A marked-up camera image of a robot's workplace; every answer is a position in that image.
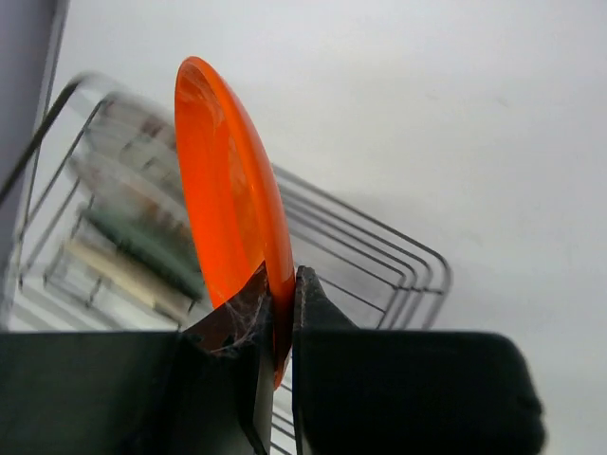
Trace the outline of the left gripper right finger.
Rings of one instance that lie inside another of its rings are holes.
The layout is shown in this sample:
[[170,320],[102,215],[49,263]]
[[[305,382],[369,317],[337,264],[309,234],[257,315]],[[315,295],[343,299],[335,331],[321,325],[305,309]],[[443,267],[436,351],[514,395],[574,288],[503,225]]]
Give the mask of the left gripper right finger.
[[538,454],[543,405],[507,337],[356,326],[298,269],[292,411],[301,454]]

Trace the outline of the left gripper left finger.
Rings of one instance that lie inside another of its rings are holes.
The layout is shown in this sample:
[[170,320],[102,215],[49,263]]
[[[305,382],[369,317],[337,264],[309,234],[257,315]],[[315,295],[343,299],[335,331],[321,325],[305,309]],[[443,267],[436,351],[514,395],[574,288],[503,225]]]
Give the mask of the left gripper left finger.
[[266,454],[273,318],[259,267],[183,332],[5,332],[5,454]]

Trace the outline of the cream peach plate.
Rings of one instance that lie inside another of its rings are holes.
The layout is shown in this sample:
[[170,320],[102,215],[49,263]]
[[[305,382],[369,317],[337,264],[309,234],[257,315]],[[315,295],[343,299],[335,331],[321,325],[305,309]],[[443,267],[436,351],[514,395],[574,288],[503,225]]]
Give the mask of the cream peach plate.
[[130,297],[178,323],[183,324],[198,303],[117,251],[82,240],[66,241],[64,250]]

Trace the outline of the orange translucent plate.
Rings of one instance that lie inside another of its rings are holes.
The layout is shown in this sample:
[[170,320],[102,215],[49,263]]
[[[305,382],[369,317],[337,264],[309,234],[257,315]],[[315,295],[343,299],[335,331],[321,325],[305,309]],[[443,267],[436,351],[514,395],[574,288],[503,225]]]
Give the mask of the orange translucent plate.
[[198,261],[214,307],[263,265],[274,316],[274,382],[292,344],[295,268],[285,211],[264,144],[222,76],[191,56],[175,80],[175,137]]

